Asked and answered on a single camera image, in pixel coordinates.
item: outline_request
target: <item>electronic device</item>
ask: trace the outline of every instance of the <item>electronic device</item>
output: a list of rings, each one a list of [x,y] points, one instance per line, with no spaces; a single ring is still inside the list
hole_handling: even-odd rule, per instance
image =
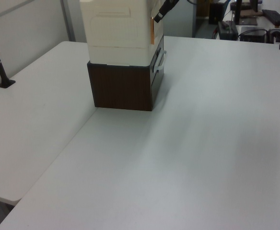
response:
[[[240,18],[242,0],[237,0],[234,21],[236,25],[257,25],[256,18]],[[258,12],[258,0],[250,0],[251,9]]]
[[[241,28],[240,41],[265,43],[265,36],[266,31],[264,28],[243,26]]]
[[[171,6],[163,2],[80,0],[96,107],[152,110],[166,57],[163,22],[154,21]]]
[[[226,8],[230,0],[226,2],[211,3],[209,6],[209,24],[217,25],[219,21],[222,21],[225,15]]]
[[[238,39],[238,31],[234,21],[218,22],[218,33],[220,40],[232,40]]]
[[[274,25],[280,23],[280,14],[276,11],[263,10],[264,16]]]
[[[236,5],[237,5],[236,2],[232,2],[232,3],[230,4],[230,9],[231,9],[232,11],[235,11],[235,10],[236,10]],[[251,5],[250,5],[249,2],[242,2],[242,3],[241,3],[241,10],[242,10],[242,11],[244,11],[244,10],[250,10],[250,9],[251,9]]]

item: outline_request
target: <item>dark wooden box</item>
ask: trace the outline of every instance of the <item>dark wooden box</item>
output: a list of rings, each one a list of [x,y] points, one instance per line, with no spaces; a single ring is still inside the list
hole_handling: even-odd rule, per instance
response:
[[[163,70],[153,73],[161,50],[163,38],[147,67],[109,66],[88,62],[95,107],[152,111],[163,78]]]

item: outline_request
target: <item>floor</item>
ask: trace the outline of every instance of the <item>floor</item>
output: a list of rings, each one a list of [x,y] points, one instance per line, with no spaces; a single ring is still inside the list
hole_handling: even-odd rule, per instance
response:
[[[197,18],[196,21],[196,38],[211,39],[212,32],[216,29],[217,25],[208,24],[208,18]]]

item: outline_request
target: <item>lamp base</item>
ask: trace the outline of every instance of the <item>lamp base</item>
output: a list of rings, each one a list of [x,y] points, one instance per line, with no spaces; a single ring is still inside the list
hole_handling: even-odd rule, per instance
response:
[[[14,83],[15,83],[14,80],[10,80],[10,79],[9,79],[9,82],[8,82],[8,83],[6,83],[6,82],[5,82],[4,84],[1,83],[1,84],[0,84],[0,88],[7,89],[9,86],[13,85]]]

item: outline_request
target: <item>handle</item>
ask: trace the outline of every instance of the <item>handle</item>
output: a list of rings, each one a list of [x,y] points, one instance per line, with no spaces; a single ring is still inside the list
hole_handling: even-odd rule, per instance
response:
[[[167,58],[166,54],[167,54],[167,51],[165,51],[165,50],[161,50],[159,52],[156,63],[155,63],[154,68],[153,68],[153,73],[155,73],[158,70],[164,69],[164,63],[165,63],[165,60]],[[163,56],[164,56],[163,62],[161,64],[159,64],[161,59],[163,58]]]

